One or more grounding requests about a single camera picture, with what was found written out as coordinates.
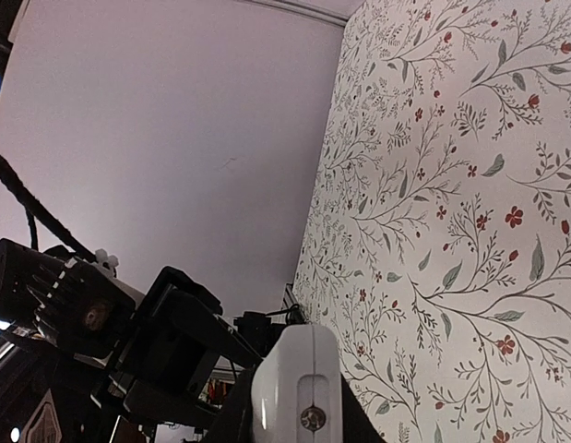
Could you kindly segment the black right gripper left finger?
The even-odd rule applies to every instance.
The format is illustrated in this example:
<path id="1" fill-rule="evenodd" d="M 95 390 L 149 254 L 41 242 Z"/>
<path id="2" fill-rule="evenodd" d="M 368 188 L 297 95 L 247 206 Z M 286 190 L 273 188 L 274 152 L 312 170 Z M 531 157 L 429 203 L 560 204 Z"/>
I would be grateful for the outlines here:
<path id="1" fill-rule="evenodd" d="M 227 400 L 202 443 L 251 443 L 254 441 L 251 389 L 256 368 L 245 369 L 237 378 Z"/>

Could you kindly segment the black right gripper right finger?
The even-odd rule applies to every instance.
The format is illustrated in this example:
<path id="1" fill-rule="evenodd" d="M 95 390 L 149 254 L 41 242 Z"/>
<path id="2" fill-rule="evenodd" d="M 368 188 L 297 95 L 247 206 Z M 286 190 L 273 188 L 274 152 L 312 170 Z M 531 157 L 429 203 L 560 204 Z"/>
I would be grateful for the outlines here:
<path id="1" fill-rule="evenodd" d="M 342 434 L 344 443 L 385 443 L 363 410 L 349 383 L 341 378 Z"/>

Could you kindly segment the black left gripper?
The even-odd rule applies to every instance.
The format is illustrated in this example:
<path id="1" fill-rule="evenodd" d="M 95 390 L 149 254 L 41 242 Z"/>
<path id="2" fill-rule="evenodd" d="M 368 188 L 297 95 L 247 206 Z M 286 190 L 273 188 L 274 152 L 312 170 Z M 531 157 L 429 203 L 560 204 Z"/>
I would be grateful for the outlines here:
<path id="1" fill-rule="evenodd" d="M 219 416 L 200 400 L 218 360 L 242 368 L 261 355 L 223 317 L 220 301 L 165 267 L 150 287 L 91 393 L 103 410 L 138 425 L 210 429 Z"/>

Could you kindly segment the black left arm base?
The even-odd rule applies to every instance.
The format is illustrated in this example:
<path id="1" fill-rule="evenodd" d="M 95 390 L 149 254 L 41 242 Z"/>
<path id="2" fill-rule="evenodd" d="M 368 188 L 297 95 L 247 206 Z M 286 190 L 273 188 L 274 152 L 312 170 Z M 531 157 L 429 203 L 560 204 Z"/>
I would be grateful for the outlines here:
<path id="1" fill-rule="evenodd" d="M 263 357 L 268 355 L 287 327 L 305 323 L 299 304 L 270 313 L 245 311 L 233 321 L 238 333 Z"/>

